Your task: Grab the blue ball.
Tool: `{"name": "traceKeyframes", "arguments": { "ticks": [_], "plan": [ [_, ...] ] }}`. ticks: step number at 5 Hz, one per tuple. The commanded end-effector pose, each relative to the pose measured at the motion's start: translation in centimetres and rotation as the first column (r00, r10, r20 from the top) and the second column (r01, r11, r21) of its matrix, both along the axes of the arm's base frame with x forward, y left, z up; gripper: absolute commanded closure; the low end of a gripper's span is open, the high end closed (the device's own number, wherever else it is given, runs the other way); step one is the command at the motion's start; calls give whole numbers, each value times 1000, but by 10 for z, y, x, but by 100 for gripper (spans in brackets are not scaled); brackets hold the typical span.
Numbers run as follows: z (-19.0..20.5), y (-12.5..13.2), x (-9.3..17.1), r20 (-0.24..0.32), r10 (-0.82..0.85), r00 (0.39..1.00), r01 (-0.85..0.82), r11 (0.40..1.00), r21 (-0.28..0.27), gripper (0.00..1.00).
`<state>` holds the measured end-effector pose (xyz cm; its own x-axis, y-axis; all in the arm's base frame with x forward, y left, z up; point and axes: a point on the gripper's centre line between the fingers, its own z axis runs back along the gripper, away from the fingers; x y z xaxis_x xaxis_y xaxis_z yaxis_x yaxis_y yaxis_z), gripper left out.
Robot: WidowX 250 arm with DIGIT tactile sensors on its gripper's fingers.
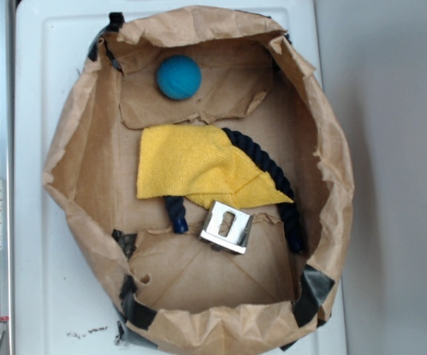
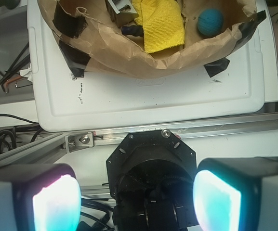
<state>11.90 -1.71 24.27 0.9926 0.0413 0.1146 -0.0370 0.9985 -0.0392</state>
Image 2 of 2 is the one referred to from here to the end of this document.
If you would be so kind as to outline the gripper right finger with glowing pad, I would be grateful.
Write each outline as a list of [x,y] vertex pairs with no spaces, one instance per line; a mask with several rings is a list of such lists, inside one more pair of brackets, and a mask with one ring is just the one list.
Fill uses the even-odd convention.
[[202,160],[193,202],[204,231],[278,231],[278,156]]

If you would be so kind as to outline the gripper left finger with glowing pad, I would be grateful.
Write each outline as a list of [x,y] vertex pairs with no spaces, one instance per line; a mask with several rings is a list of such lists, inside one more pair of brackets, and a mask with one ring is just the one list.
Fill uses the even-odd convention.
[[0,164],[0,231],[74,231],[81,192],[67,164]]

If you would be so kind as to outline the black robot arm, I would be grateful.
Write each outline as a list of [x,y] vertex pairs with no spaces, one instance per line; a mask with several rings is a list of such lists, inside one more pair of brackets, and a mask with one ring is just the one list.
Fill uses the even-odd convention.
[[278,231],[278,156],[210,157],[162,131],[106,160],[114,207],[82,197],[67,164],[0,165],[0,231]]

